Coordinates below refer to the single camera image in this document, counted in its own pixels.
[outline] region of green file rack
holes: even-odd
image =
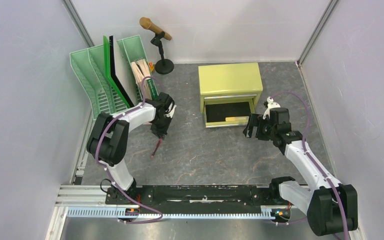
[[[130,63],[140,59],[148,62],[145,54],[144,45],[139,35],[124,38],[117,41],[118,46],[123,51],[122,54],[127,59],[126,64],[130,69],[130,77],[135,81]],[[101,113],[116,114],[127,110],[127,106],[116,90],[109,84],[104,75],[104,46],[98,45],[87,49],[70,53],[70,63],[75,75],[84,88],[92,105],[93,119]],[[151,90],[152,99],[158,96],[154,81],[147,81]],[[142,95],[137,87],[137,99],[142,101]]]

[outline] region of metal corner post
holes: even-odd
[[[67,9],[68,14],[70,15],[71,19],[73,20],[76,28],[78,29],[78,32],[80,33],[81,37],[83,38],[84,42],[87,44],[88,48],[91,48],[95,46],[94,41],[92,40],[91,36],[88,33],[88,30],[86,29],[85,25],[82,22],[82,19],[79,16],[79,13],[77,13],[76,8],[74,7],[74,4],[72,0],[62,0],[62,3],[64,4],[65,8]]]
[[[337,6],[339,0],[330,0],[329,4],[327,5],[326,9],[323,12],[323,15],[321,16],[320,20],[318,21],[317,26],[315,27],[313,33],[311,34],[310,39],[308,40],[307,44],[304,47],[304,50],[302,51],[301,55],[299,56],[298,60],[296,61],[298,67],[300,67],[303,62],[306,60],[307,56],[310,53],[310,50],[313,48],[314,44],[316,43],[317,38],[319,37],[320,33],[322,32],[323,28],[326,25],[326,22],[328,21],[329,17],[332,15],[332,12],[334,11],[335,7]]]

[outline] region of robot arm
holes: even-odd
[[[340,194],[348,229],[357,229],[357,191],[352,185],[343,185],[328,172],[310,150],[308,143],[305,143],[306,151],[304,151],[303,136],[299,131],[292,130],[287,108],[281,107],[270,98],[267,99],[265,106],[267,110],[264,115],[249,116],[243,134],[246,138],[251,138],[254,127],[257,127],[255,136],[259,140],[272,141],[273,145],[295,165],[308,185],[303,187],[290,176],[274,178],[270,184],[272,197],[279,201],[287,200],[306,214],[308,223],[316,235],[338,233],[342,231],[343,225],[338,201],[327,182],[329,178]],[[307,154],[311,155],[318,166]]]
[[[150,122],[152,123],[152,133],[158,138],[164,139],[176,109],[173,99],[164,92],[161,92],[157,99],[147,99],[144,105],[140,103],[139,106],[136,110],[120,117],[112,125],[109,132],[106,133],[107,136],[99,151],[99,161],[108,168],[114,181],[123,190],[128,190],[134,183],[134,178],[130,175],[126,162],[123,160],[129,133],[138,126]],[[86,146],[87,151],[93,156],[96,153],[99,139],[111,120],[113,120],[113,116],[107,113],[101,113],[96,118]]]

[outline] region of white board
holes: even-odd
[[[357,189],[358,225],[384,239],[384,1],[339,1],[303,73],[335,175]]]
[[[43,240],[91,112],[61,1],[0,0],[0,239]]]
[[[174,63],[297,60],[329,0],[72,0],[96,45],[102,36],[140,35],[149,61],[160,59],[150,18],[173,39],[162,40]]]
[[[115,75],[116,77],[113,77],[114,81],[118,81],[121,86],[123,87],[125,93],[127,96],[124,96],[124,98],[128,97],[130,101],[133,103],[134,107],[138,104],[138,98],[137,98],[137,87],[136,83],[134,82],[134,79],[132,79],[131,70],[129,69],[129,65],[127,63],[127,60],[123,56],[120,46],[117,43],[117,40],[115,37],[112,39],[113,43],[113,57],[114,57],[114,66],[111,66],[115,68]]]

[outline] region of black round base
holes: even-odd
[[[165,59],[165,65],[163,65],[163,60],[159,60],[155,64],[155,71],[159,74],[169,74],[175,69],[175,65],[169,59]]]

